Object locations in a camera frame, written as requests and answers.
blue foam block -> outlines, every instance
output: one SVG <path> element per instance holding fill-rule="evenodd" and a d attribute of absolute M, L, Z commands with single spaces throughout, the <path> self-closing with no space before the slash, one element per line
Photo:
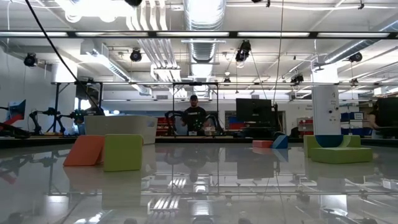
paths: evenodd
<path fill-rule="evenodd" d="M 336 135 L 316 135 L 317 143 L 322 147 L 339 147 L 343 142 L 344 136 L 341 134 Z"/>
<path fill-rule="evenodd" d="M 277 139 L 272 144 L 273 149 L 287 149 L 287 144 L 289 143 L 288 137 L 286 135 L 278 136 Z"/>

white container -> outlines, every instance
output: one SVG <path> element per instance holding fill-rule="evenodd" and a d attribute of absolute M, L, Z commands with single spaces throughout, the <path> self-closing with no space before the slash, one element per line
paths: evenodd
<path fill-rule="evenodd" d="M 87 135 L 140 134 L 144 144 L 156 139 L 157 118 L 150 116 L 85 116 Z"/>

black t-shirt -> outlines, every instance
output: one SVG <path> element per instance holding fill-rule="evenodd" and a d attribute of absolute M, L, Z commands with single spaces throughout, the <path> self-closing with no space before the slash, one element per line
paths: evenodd
<path fill-rule="evenodd" d="M 183 121 L 188 126 L 188 131 L 199 131 L 206 118 L 205 109 L 197 106 L 190 107 L 184 111 Z"/>
<path fill-rule="evenodd" d="M 85 110 L 87 116 L 104 116 L 104 110 L 100 107 L 91 107 Z"/>
<path fill-rule="evenodd" d="M 373 110 L 372 112 L 369 113 L 369 115 L 374 115 L 376 118 L 374 120 L 374 122 L 380 126 L 380 117 L 379 117 L 379 111 L 377 110 Z"/>

ceiling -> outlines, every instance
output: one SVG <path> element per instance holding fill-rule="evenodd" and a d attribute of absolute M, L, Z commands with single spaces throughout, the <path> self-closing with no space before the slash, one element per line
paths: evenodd
<path fill-rule="evenodd" d="M 297 7 L 334 7 L 342 0 L 286 0 L 286 6 Z M 32 5 L 41 6 L 36 1 L 31 1 Z M 42 1 L 45 6 L 58 6 L 54 1 Z M 271 4 L 280 5 L 282 0 L 272 0 Z M 359 0 L 346 0 L 339 7 L 358 6 Z M 384 6 L 396 7 L 389 9 L 347 9 L 334 11 L 307 11 L 284 9 L 283 11 L 283 30 L 294 31 L 369 31 L 372 28 L 388 18 L 396 17 L 398 20 L 398 2 L 395 0 L 367 0 L 364 1 L 366 6 Z M 24 1 L 16 1 L 9 4 L 8 0 L 0 0 L 0 30 L 7 30 L 7 7 L 9 5 L 9 28 L 10 30 L 32 30 L 39 29 L 29 9 L 24 5 Z M 277 7 L 263 7 L 264 4 L 253 4 L 250 0 L 228 0 L 226 14 L 223 21 L 223 30 L 280 30 L 282 20 L 282 9 Z M 181 11 L 182 0 L 167 1 L 167 25 L 170 30 L 185 30 L 184 13 Z M 35 8 L 36 13 L 44 27 L 47 30 L 128 30 L 125 18 L 119 17 L 114 22 L 106 23 L 97 17 L 83 17 L 80 22 L 69 23 L 65 21 L 63 9 L 51 8 L 42 9 Z M 133 63 L 129 59 L 129 55 L 133 48 L 140 47 L 136 39 L 96 39 L 97 43 L 104 43 L 109 47 L 110 57 L 115 60 L 121 67 L 131 73 L 135 80 L 152 81 L 149 75 L 151 63 L 144 55 L 139 63 Z M 298 65 L 301 61 L 312 55 L 330 53 L 350 40 L 282 40 L 280 45 L 280 63 L 278 66 L 277 59 L 279 54 L 280 40 L 261 40 L 252 39 L 252 56 L 245 63 L 244 68 L 236 68 L 234 61 L 234 53 L 239 47 L 242 40 L 228 39 L 225 44 L 218 44 L 216 62 L 213 69 L 215 80 L 222 81 L 224 73 L 230 72 L 231 81 L 235 82 L 238 77 L 239 82 L 254 82 L 261 80 L 269 82 L 276 81 L 277 77 L 284 77 L 289 80 L 292 74 L 288 74 L 289 70 Z M 80 44 L 83 39 L 58 39 L 54 40 L 55 45 L 75 57 L 77 60 L 84 62 L 85 57 L 80 55 Z M 41 47 L 49 46 L 45 39 L 11 39 L 10 48 L 15 51 L 16 55 L 23 56 L 24 50 L 31 46 Z M 396 40 L 382 40 L 365 50 L 363 61 L 379 55 L 398 45 Z M 187 44 L 181 43 L 181 39 L 172 39 L 172 47 L 174 50 L 177 63 L 182 71 L 182 78 L 187 77 L 190 72 L 189 55 Z M 46 60 L 49 63 L 56 63 L 58 58 L 52 52 L 43 52 L 37 54 L 39 59 Z M 381 68 L 390 63 L 398 61 L 398 50 L 392 50 L 390 53 L 381 57 L 377 57 L 360 66 L 351 69 L 349 62 L 341 62 L 339 64 L 339 79 L 345 80 L 364 72 L 370 72 Z M 114 81 L 113 74 L 104 66 L 98 64 L 85 64 L 86 70 L 79 70 L 79 76 L 91 76 L 101 81 Z M 301 71 L 306 80 L 310 80 L 310 70 Z M 379 73 L 369 77 L 367 82 L 376 82 L 381 78 L 389 78 L 397 75 L 398 70 L 392 69 L 387 73 Z"/>

reflective table surface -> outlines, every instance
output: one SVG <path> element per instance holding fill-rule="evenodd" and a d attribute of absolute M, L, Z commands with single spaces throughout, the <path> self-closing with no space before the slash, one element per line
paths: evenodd
<path fill-rule="evenodd" d="M 398 152 L 329 165 L 250 144 L 144 146 L 141 171 L 64 167 L 71 146 L 0 152 L 0 223 L 398 223 Z"/>

